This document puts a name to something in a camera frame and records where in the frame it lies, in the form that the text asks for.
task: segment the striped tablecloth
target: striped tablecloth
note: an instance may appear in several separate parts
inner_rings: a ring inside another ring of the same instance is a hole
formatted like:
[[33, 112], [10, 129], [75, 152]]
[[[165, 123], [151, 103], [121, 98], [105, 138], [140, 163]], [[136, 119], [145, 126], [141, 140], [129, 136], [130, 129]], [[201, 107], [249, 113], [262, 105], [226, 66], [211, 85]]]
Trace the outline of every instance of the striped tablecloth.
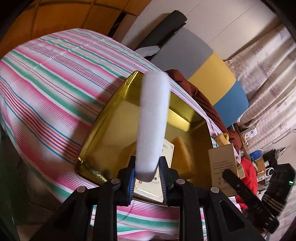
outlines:
[[[0, 61], [1, 124], [30, 169], [60, 201], [78, 186], [96, 187], [78, 176], [73, 164], [96, 117], [135, 70], [159, 69], [113, 39], [78, 28], [31, 40]], [[171, 91], [206, 120], [217, 147], [218, 127], [172, 80]], [[117, 219], [122, 238], [178, 236], [176, 207], [133, 200], [129, 207], [118, 207]]]

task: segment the metal screw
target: metal screw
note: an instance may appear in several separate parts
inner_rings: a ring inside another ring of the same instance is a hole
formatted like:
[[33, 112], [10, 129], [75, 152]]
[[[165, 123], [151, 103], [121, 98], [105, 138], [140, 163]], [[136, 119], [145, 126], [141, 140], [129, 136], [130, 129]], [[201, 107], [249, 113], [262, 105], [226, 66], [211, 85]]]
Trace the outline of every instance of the metal screw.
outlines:
[[120, 183], [120, 180], [119, 180], [118, 178], [113, 178], [113, 179], [111, 180], [111, 183], [112, 183], [112, 184], [118, 184], [118, 183]]
[[77, 192], [82, 193], [82, 192], [85, 192], [86, 187], [84, 187], [84, 186], [80, 186], [80, 187], [78, 187], [76, 190], [77, 190]]
[[217, 187], [211, 187], [211, 192], [218, 193], [219, 192], [219, 188], [217, 188]]
[[180, 185], [183, 185], [183, 184], [185, 184], [185, 180], [182, 179], [182, 178], [179, 178], [179, 179], [176, 180], [176, 183], [178, 183]]

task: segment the yellow object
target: yellow object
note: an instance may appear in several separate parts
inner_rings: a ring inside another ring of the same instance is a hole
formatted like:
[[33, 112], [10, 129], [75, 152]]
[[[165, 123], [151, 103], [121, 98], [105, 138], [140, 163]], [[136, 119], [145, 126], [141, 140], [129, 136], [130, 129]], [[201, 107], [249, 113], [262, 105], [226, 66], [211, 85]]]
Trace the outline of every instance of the yellow object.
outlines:
[[216, 136], [218, 146], [224, 146], [229, 144], [229, 136], [227, 133], [220, 133]]
[[[127, 78], [100, 112], [84, 141], [74, 168], [91, 182], [101, 185], [116, 177], [134, 149], [142, 76], [141, 72], [135, 71]], [[188, 104], [171, 93], [165, 139], [172, 142], [175, 137], [182, 138], [188, 149], [192, 150], [192, 163], [198, 167], [193, 173], [192, 182], [201, 187], [211, 187], [207, 151], [213, 146], [207, 123]]]
[[181, 137], [174, 138], [172, 144], [174, 144], [174, 153], [171, 168], [178, 170], [180, 178], [185, 180], [193, 178], [196, 167], [190, 145]]
[[231, 89], [235, 80], [231, 70], [218, 54], [213, 52], [188, 81], [214, 105]]

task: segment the white roll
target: white roll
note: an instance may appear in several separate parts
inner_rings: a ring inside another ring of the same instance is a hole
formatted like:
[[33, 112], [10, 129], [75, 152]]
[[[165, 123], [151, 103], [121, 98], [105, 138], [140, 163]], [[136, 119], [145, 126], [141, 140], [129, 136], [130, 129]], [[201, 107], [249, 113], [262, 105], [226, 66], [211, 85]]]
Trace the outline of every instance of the white roll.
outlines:
[[151, 182], [162, 153], [170, 102], [166, 73], [147, 72], [142, 79], [140, 117], [136, 147], [136, 178]]

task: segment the yellow tag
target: yellow tag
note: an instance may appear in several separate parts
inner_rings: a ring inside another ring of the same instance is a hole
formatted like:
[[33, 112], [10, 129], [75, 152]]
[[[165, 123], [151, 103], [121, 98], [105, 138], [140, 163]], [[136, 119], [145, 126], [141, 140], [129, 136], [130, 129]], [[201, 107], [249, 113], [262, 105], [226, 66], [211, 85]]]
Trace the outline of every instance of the yellow tag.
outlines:
[[246, 177], [246, 175], [244, 173], [244, 168], [242, 167], [241, 164], [237, 165], [237, 173], [239, 174], [240, 179], [243, 179], [244, 177]]

